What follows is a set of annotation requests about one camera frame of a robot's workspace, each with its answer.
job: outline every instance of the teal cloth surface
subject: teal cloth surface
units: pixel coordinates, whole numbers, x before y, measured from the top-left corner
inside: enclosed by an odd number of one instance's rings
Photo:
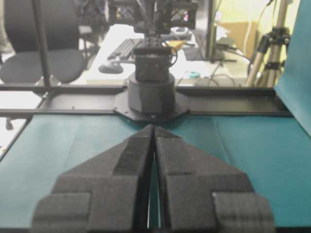
[[[300,2],[285,71],[276,92],[311,135],[311,1]]]
[[[277,226],[311,226],[311,139],[294,118],[184,116],[162,126],[247,172]],[[60,173],[142,127],[118,116],[34,116],[0,162],[0,228],[28,228]]]

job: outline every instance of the table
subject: table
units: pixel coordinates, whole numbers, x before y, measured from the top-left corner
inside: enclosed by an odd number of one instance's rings
[[[134,33],[132,26],[114,25],[110,28],[106,38],[101,44],[99,50],[89,72],[86,77],[87,84],[123,84],[124,80],[135,71],[134,64],[122,64],[124,72],[122,74],[102,74],[98,71],[98,67],[107,60],[107,57],[122,43],[126,38],[143,38],[143,34]],[[236,60],[236,62],[225,62],[224,67],[220,67],[216,74],[229,75],[235,80],[236,85],[243,84],[247,78],[247,59],[225,52],[225,58],[228,60]],[[180,80],[186,71],[194,71],[201,74],[202,77],[209,76],[217,67],[219,62],[214,64],[205,61],[190,62],[186,60],[184,52],[178,52],[178,61],[170,68],[170,72],[175,76],[176,83]],[[220,86],[233,86],[232,80],[225,76],[215,77]],[[199,81],[198,79],[183,78],[180,85],[207,85],[208,80]]]

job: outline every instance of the cable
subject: cable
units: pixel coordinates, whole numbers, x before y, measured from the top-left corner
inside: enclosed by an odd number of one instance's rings
[[[175,49],[174,47],[171,47],[171,46],[169,46],[170,48],[172,48],[174,51],[175,51],[175,54],[176,54],[176,58],[175,58],[175,61],[173,62],[173,63],[171,63],[171,64],[169,64],[168,66],[164,66],[163,68],[161,68],[161,69],[168,69],[168,68],[171,68],[172,66],[174,66],[175,64],[176,64],[176,62],[177,62],[177,60],[178,60],[178,51],[177,51],[177,49]]]
[[[217,86],[219,86],[219,83],[216,80],[214,80],[214,76],[215,76],[215,73],[217,72],[217,70],[219,69],[219,67],[221,67],[223,65],[223,62],[224,62],[224,60],[219,62],[219,64],[216,66],[216,68],[213,70],[213,72],[212,72],[212,74],[210,76],[205,76],[204,78],[197,80],[194,85],[197,85],[197,83],[199,81],[201,81],[201,80],[209,79],[209,82],[207,83],[207,86],[210,85],[211,81],[213,81],[214,83],[216,83]]]
[[[210,23],[210,25],[209,25],[209,27],[208,27],[208,29],[207,29],[207,33],[205,34],[203,40],[202,40],[202,41],[199,41],[199,40],[198,40],[199,49],[198,49],[198,52],[196,53],[196,55],[195,55],[195,56],[193,57],[193,59],[191,60],[192,62],[196,59],[196,57],[197,57],[199,54],[201,54],[203,60],[205,60],[205,58],[204,58],[204,56],[203,56],[203,54],[202,54],[202,51],[201,51],[201,47],[202,47],[202,46],[204,45],[204,43],[206,42],[207,36],[209,35],[210,30],[211,30],[212,26],[213,26],[214,23],[215,23],[216,14],[217,14],[217,12],[218,12],[218,10],[219,10],[219,8],[220,8],[222,2],[223,2],[223,0],[219,0],[218,5],[217,5],[216,10],[215,10],[215,13],[214,13],[214,15],[213,15],[213,17],[212,17],[212,21],[211,21],[211,23]]]
[[[275,17],[275,13],[276,13],[276,2],[277,2],[277,0],[275,0],[273,13],[272,13],[272,29],[274,27],[274,17]]]
[[[225,49],[222,49],[222,48],[218,48],[218,49],[220,49],[222,51],[230,52],[230,53],[235,54],[235,55],[240,56],[240,57],[243,57],[243,58],[247,59],[250,62],[250,59],[248,57],[242,55],[242,54],[239,54],[239,53],[231,51],[231,50],[225,50]]]
[[[229,78],[229,79],[232,81],[233,86],[234,86],[234,87],[237,86],[236,83],[235,83],[235,80],[234,80],[232,77],[230,77],[229,75],[227,75],[227,74],[215,74],[215,75],[214,75],[214,77],[219,77],[219,76],[225,76],[225,77]]]
[[[248,42],[248,38],[249,35],[251,33],[252,30],[252,19],[253,19],[253,4],[252,4],[253,0],[249,0],[249,6],[248,6],[248,27],[247,27],[247,31],[245,34],[245,38],[244,38],[244,42],[243,42],[243,53],[246,53],[247,50],[247,42]]]

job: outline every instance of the black metal plate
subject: black metal plate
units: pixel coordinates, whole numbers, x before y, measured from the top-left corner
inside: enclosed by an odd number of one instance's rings
[[[179,117],[189,111],[188,97],[182,94],[175,94],[175,110],[166,116],[156,116],[156,115],[143,115],[128,106],[128,93],[124,91],[123,93],[117,94],[115,98],[114,111],[130,118],[131,120],[138,122],[166,122],[170,121],[176,117]]]

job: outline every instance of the black cable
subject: black cable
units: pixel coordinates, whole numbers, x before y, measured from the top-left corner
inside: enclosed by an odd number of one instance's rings
[[[176,64],[177,60],[178,60],[178,51],[177,51],[177,49],[174,48],[174,47],[171,47],[171,48],[175,51],[176,58],[175,58],[175,61],[169,66],[169,68],[174,66]]]
[[[229,75],[227,75],[227,74],[215,74],[215,75],[214,75],[214,77],[218,77],[218,76],[225,76],[225,77],[229,78],[229,79],[232,81],[233,86],[234,86],[234,87],[237,86],[235,80],[234,80],[232,77],[230,77]]]
[[[235,54],[235,55],[240,56],[240,57],[243,57],[243,58],[247,59],[247,60],[250,62],[250,59],[249,59],[248,57],[246,57],[246,56],[244,56],[244,55],[242,55],[242,54],[239,54],[239,53],[237,53],[237,52],[235,52],[235,51],[225,50],[225,49],[222,49],[222,48],[218,48],[218,49],[219,49],[219,50],[222,50],[222,51],[230,52],[230,53]]]
[[[178,51],[177,51],[177,49],[175,49],[174,47],[171,47],[171,46],[169,46],[170,48],[172,48],[174,51],[175,51],[175,54],[176,54],[176,58],[175,58],[175,61],[173,62],[173,63],[171,63],[171,64],[169,64],[168,66],[164,66],[163,68],[161,68],[161,69],[168,69],[168,68],[171,68],[172,66],[174,66],[175,64],[176,64],[176,62],[177,62],[177,60],[178,60]]]
[[[217,70],[219,69],[219,67],[221,67],[221,66],[223,65],[223,62],[224,62],[224,60],[222,60],[222,61],[219,62],[219,64],[216,66],[216,68],[213,70],[213,72],[212,72],[212,74],[211,74],[210,76],[206,76],[206,77],[204,77],[204,78],[202,78],[202,79],[197,80],[197,81],[195,82],[194,85],[197,85],[197,83],[198,83],[199,81],[201,81],[201,80],[209,79],[209,82],[207,83],[207,86],[210,85],[210,82],[211,82],[211,81],[213,81],[214,83],[217,84],[217,86],[219,86],[219,83],[218,83],[216,80],[214,80],[214,75],[215,75],[215,73],[217,72]]]

